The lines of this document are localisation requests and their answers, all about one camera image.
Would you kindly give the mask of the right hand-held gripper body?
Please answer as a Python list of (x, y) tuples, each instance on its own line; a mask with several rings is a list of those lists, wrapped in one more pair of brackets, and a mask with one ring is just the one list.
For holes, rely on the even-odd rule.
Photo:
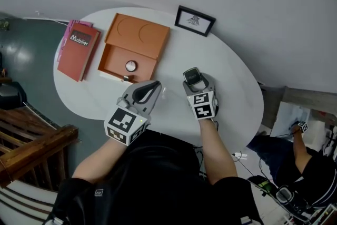
[(198, 91), (190, 86), (192, 93), (186, 93), (189, 106), (197, 120), (212, 119), (219, 110), (214, 80), (208, 74), (203, 75), (207, 87)]

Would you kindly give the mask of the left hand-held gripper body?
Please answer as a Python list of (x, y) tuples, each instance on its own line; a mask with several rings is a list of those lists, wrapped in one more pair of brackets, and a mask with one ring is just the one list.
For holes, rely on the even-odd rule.
[(131, 84), (117, 99), (104, 121), (105, 134), (117, 142), (129, 146), (150, 125), (151, 111), (162, 90), (159, 86), (146, 103), (136, 103), (133, 100), (133, 92), (139, 87), (151, 83), (143, 81)]

